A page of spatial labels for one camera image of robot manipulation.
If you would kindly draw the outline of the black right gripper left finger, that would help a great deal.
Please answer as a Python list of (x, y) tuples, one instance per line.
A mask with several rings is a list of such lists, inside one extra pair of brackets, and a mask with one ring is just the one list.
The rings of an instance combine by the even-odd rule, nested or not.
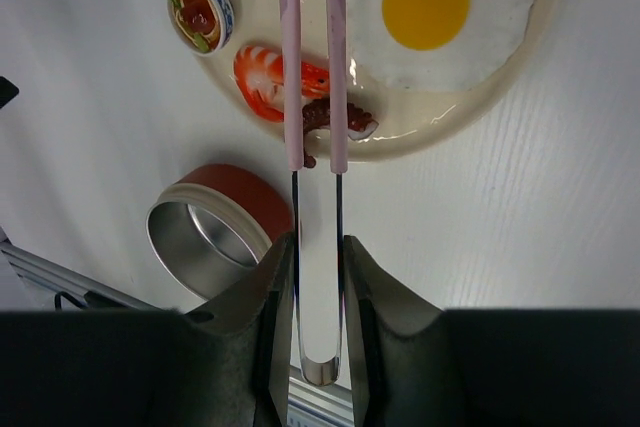
[(293, 324), (291, 233), (190, 313), (202, 333), (184, 381), (186, 426), (284, 426)]

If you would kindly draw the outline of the dark red toy octopus tentacle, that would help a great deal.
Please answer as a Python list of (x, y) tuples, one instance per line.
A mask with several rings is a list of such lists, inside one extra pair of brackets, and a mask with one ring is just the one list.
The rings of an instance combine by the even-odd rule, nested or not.
[[(303, 136), (317, 130), (332, 129), (330, 99), (315, 99), (302, 108)], [(365, 140), (370, 137), (378, 127), (374, 116), (354, 103), (346, 104), (346, 127), (339, 130), (343, 146), (338, 149), (338, 155), (331, 154), (332, 171), (342, 174), (347, 170), (348, 153), (345, 143), (348, 139), (354, 141)]]

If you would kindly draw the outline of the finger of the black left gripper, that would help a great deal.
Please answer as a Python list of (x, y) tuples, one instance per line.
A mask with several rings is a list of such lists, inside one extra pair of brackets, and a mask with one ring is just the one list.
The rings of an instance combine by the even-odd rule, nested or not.
[(0, 108), (5, 107), (9, 102), (19, 95), (19, 88), (6, 77), (0, 77)]

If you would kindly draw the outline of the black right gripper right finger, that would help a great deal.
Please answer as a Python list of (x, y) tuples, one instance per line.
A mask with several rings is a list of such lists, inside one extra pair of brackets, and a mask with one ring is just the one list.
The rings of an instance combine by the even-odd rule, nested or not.
[(357, 426), (448, 426), (450, 360), (441, 311), (344, 239), (346, 327)]

